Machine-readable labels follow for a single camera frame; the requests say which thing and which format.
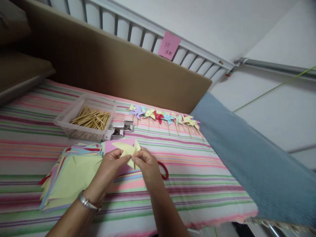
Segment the clear plastic box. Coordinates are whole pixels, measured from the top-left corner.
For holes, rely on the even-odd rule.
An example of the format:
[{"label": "clear plastic box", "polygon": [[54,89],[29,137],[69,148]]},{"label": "clear plastic box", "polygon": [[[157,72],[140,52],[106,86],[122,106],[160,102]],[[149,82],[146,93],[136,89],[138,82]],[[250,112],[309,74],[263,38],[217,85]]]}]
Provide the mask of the clear plastic box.
[{"label": "clear plastic box", "polygon": [[[70,123],[72,119],[76,118],[79,115],[83,105],[88,106],[90,109],[103,110],[106,113],[111,112],[110,120],[104,130],[86,128]],[[93,96],[90,94],[84,94],[74,103],[72,103],[67,109],[65,109],[59,116],[57,116],[54,119],[54,124],[62,127],[63,131],[67,134],[69,138],[100,143],[103,135],[110,126],[115,108],[116,105],[114,102],[103,100],[97,96]]]}]

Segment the bangle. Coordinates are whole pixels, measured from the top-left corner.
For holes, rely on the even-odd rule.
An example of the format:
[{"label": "bangle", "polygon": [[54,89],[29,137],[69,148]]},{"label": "bangle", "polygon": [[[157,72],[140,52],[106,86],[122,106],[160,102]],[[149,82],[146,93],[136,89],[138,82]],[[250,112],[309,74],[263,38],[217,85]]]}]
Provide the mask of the bangle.
[{"label": "bangle", "polygon": [[94,206],[91,202],[89,202],[89,199],[86,199],[83,196],[83,190],[79,193],[78,195],[78,200],[87,208],[89,209],[93,209],[93,210],[97,210],[97,212],[99,212],[101,210],[102,205],[100,205],[100,207],[96,207]]}]

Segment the hand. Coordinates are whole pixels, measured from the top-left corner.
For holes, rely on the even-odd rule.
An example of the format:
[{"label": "hand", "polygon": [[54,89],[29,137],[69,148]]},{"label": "hand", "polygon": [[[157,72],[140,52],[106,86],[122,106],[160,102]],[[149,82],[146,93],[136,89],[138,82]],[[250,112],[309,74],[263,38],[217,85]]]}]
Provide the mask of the hand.
[{"label": "hand", "polygon": [[120,157],[122,153],[121,149],[115,149],[104,155],[98,171],[83,193],[92,204],[99,205],[102,202],[107,190],[113,184],[117,171],[131,158],[131,155]]},{"label": "hand", "polygon": [[157,159],[146,148],[141,147],[140,151],[132,155],[132,161],[141,169],[149,191],[164,188]]}]

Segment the blue towel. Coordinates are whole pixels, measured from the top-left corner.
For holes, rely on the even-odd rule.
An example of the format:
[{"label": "blue towel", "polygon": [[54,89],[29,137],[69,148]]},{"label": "blue towel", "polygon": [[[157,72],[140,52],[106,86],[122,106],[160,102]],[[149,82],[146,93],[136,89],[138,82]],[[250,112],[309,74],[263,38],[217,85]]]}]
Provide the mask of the blue towel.
[{"label": "blue towel", "polygon": [[192,116],[258,206],[257,218],[316,227],[316,173],[207,92]]}]

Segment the red pinwheel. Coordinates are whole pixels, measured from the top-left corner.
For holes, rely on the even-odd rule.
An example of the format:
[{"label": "red pinwheel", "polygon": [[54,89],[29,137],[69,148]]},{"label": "red pinwheel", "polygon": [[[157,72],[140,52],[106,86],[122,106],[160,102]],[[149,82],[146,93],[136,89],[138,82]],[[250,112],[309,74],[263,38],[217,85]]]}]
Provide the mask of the red pinwheel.
[{"label": "red pinwheel", "polygon": [[156,111],[154,111],[154,115],[155,115],[155,119],[157,119],[159,124],[161,124],[161,122],[162,122],[161,119],[164,118],[164,116],[160,115],[160,114],[157,114]]}]

